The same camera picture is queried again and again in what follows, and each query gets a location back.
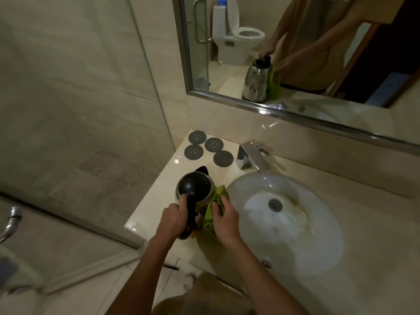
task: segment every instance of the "hand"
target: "hand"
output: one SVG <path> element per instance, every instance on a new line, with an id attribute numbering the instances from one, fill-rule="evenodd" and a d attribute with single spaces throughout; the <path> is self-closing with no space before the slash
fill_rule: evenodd
<path id="1" fill-rule="evenodd" d="M 293 54 L 283 59 L 274 72 L 274 80 L 276 83 L 280 83 L 282 80 L 287 79 L 301 61 L 299 56 Z"/>
<path id="2" fill-rule="evenodd" d="M 267 44 L 267 48 L 265 49 L 265 51 L 262 51 L 262 52 L 258 53 L 258 57 L 263 58 L 267 55 L 271 55 L 272 53 L 274 53 L 276 51 L 276 46 L 277 46 L 277 44 L 273 44 L 272 42 L 269 42 Z"/>
<path id="3" fill-rule="evenodd" d="M 171 203 L 167 208 L 163 209 L 155 237 L 173 244 L 176 238 L 185 230 L 187 217 L 186 195 L 183 194 L 179 198 L 179 205 Z"/>
<path id="4" fill-rule="evenodd" d="M 222 196 L 222 203 L 225 207 L 223 217 L 220 215 L 217 203 L 212 203 L 213 225 L 217 237 L 224 246 L 228 247 L 242 240 L 239 233 L 239 213 L 225 196 Z"/>

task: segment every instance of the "black kettle lid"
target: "black kettle lid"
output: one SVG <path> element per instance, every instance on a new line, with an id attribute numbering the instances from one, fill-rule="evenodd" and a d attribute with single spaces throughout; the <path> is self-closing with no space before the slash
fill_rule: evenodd
<path id="1" fill-rule="evenodd" d="M 271 67 L 271 57 L 269 55 L 266 55 L 263 58 L 256 59 L 252 65 L 259 69 L 265 69 Z"/>

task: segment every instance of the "white sink basin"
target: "white sink basin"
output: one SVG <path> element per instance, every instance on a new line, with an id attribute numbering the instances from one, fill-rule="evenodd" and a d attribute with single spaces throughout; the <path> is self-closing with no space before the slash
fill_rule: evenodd
<path id="1" fill-rule="evenodd" d="M 239 212 L 242 238 L 273 272 L 316 275 L 338 263 L 343 252 L 338 221 L 311 191 L 270 173 L 243 175 L 227 191 Z"/>

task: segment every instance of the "mirror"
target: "mirror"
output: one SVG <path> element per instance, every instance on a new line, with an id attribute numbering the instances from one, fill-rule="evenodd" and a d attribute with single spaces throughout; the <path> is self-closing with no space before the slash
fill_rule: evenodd
<path id="1" fill-rule="evenodd" d="M 182 0 L 192 86 L 420 144 L 419 0 Z"/>

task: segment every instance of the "sink overflow hole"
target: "sink overflow hole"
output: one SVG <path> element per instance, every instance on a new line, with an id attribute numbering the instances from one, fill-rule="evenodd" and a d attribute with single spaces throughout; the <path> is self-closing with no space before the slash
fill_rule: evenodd
<path id="1" fill-rule="evenodd" d="M 261 260 L 261 263 L 264 265 L 265 268 L 271 270 L 273 268 L 273 266 L 271 265 L 270 262 L 268 262 L 267 260 L 263 259 Z"/>
<path id="2" fill-rule="evenodd" d="M 271 211 L 280 212 L 283 209 L 283 204 L 277 199 L 271 199 L 268 202 Z"/>

